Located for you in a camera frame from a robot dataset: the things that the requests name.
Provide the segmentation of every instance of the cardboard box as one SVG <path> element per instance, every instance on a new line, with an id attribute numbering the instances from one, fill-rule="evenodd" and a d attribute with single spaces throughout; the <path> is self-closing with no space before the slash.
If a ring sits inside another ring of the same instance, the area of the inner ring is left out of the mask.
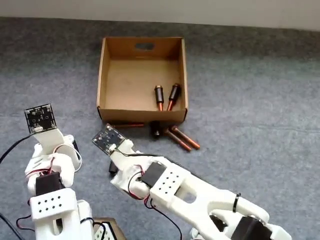
<path id="1" fill-rule="evenodd" d="M 172 85 L 181 96 L 172 111 L 159 112 L 155 86 L 167 109 Z M 188 111 L 185 41 L 181 37 L 106 37 L 102 42 L 97 109 L 108 122 L 183 122 Z"/>
<path id="2" fill-rule="evenodd" d="M 116 237 L 116 240 L 127 240 L 124 233 L 118 226 L 116 220 L 111 217 L 94 217 L 94 221 L 98 223 L 108 224 L 111 228 L 112 235 Z M 94 227 L 94 231 L 97 231 L 99 226 Z"/>

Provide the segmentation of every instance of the white robotic arm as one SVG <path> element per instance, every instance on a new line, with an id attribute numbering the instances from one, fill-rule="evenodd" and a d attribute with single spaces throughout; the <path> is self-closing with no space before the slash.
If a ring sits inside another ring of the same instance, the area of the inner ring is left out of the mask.
<path id="1" fill-rule="evenodd" d="M 82 158 L 74 137 L 63 136 L 57 128 L 51 105 L 27 109 L 25 116 L 30 133 L 39 141 L 24 171 L 32 195 L 29 204 L 36 239 L 114 239 L 105 223 L 97 223 L 103 226 L 94 233 L 89 203 L 77 200 L 70 188 Z"/>
<path id="2" fill-rule="evenodd" d="M 133 151 L 132 141 L 110 125 L 92 141 L 119 169 L 112 184 L 132 197 L 151 198 L 157 207 L 178 215 L 196 229 L 196 239 L 251 240 L 257 231 L 260 240 L 292 239 L 280 226 L 269 224 L 263 208 L 210 185 L 164 156 Z M 187 193 L 195 196 L 194 202 L 184 201 Z M 218 229 L 212 216 L 225 226 Z"/>

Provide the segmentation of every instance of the copper rod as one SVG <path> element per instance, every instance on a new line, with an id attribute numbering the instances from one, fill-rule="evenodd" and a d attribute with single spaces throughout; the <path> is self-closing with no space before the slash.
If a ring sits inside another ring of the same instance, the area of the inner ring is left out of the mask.
<path id="1" fill-rule="evenodd" d="M 128 124 L 115 124 L 112 125 L 113 128 L 139 128 L 144 127 L 144 123 L 128 123 Z"/>
<path id="2" fill-rule="evenodd" d="M 166 108 L 167 111 L 171 111 L 172 107 L 174 106 L 174 102 L 172 100 L 169 101 L 168 107 Z"/>
<path id="3" fill-rule="evenodd" d="M 200 145 L 195 142 L 194 140 L 192 140 L 189 136 L 187 136 L 185 133 L 183 133 L 182 131 L 179 130 L 179 128 L 177 126 L 172 126 L 170 128 L 170 130 L 175 133 L 180 135 L 188 144 L 190 144 L 192 147 L 194 147 L 195 149 L 200 149 Z"/>
<path id="4" fill-rule="evenodd" d="M 158 102 L 157 105 L 158 105 L 159 111 L 162 112 L 164 110 L 164 104 L 162 102 Z"/>
<path id="5" fill-rule="evenodd" d="M 188 152 L 192 150 L 191 147 L 189 147 L 180 138 L 170 132 L 168 128 L 164 131 L 164 133 L 168 135 L 168 137 L 170 137 L 172 140 L 174 140 L 177 144 L 179 144 L 183 149 L 187 150 Z"/>

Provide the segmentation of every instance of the white wall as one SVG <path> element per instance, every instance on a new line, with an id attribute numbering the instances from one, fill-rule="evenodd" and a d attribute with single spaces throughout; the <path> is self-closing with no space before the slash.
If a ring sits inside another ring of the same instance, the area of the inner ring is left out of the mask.
<path id="1" fill-rule="evenodd" d="M 320 0 L 0 0 L 0 16 L 320 31 Z"/>

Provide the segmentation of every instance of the gray carpet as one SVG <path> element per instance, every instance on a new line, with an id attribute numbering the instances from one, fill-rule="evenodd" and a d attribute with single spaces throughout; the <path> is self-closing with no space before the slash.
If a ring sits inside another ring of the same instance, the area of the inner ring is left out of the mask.
<path id="1" fill-rule="evenodd" d="M 109 183 L 109 159 L 91 138 L 102 37 L 183 36 L 189 112 L 181 126 L 201 144 L 186 153 L 148 128 L 123 134 L 142 152 L 171 156 L 218 188 L 241 192 L 295 240 L 320 236 L 320 33 L 167 23 L 0 18 L 0 153 L 28 134 L 23 110 L 52 103 L 83 157 L 73 189 L 129 240 L 177 240 L 177 229 Z M 0 212 L 29 214 L 28 139 L 0 166 Z M 172 217 L 188 239 L 191 226 Z M 24 224 L 31 226 L 30 221 Z M 34 239 L 32 232 L 23 235 Z M 1 239 L 15 239 L 0 224 Z"/>

